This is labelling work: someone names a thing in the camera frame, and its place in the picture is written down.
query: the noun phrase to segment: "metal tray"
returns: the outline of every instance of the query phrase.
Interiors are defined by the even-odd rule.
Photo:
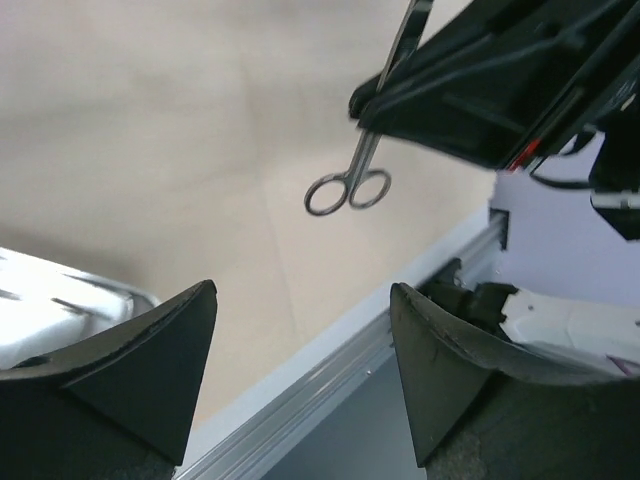
[[[135,287],[0,248],[0,370],[159,305]]]

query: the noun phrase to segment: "scissors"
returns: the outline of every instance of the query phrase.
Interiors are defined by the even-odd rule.
[[[402,20],[400,30],[393,41],[387,62],[380,73],[380,79],[376,85],[376,92],[379,92],[385,85],[394,67],[418,48],[420,37],[429,18],[432,5],[433,0],[411,0],[409,2],[409,8]],[[331,215],[342,208],[347,201],[354,210],[364,210],[378,203],[389,193],[389,189],[391,188],[391,174],[380,168],[369,169],[371,159],[373,158],[379,141],[380,135],[363,131],[360,134],[360,140],[358,140],[358,144],[356,145],[356,150],[353,153],[349,168],[344,172],[325,175],[311,184],[311,187],[309,187],[309,190],[307,190],[304,196],[304,206],[309,214],[316,217]],[[358,189],[363,183],[375,177],[380,177],[383,180],[382,188],[378,194],[370,200],[358,202],[355,198]],[[342,195],[340,195],[338,201],[330,207],[314,208],[311,205],[313,196],[320,188],[329,183],[342,184]]]

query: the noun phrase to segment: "black cable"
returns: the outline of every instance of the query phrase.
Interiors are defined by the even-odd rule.
[[[554,190],[579,191],[591,190],[593,187],[588,180],[556,180],[555,178],[542,177],[536,174],[536,170],[545,162],[546,158],[541,161],[536,168],[530,173],[529,177],[535,182]]]

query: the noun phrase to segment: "white object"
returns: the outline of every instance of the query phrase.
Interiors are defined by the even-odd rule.
[[[502,330],[532,351],[616,376],[640,375],[640,308],[520,290],[502,313]]]
[[[0,370],[80,342],[158,304],[129,285],[0,248]]]
[[[634,192],[591,193],[594,208],[613,210],[637,210],[640,208],[640,194]]]

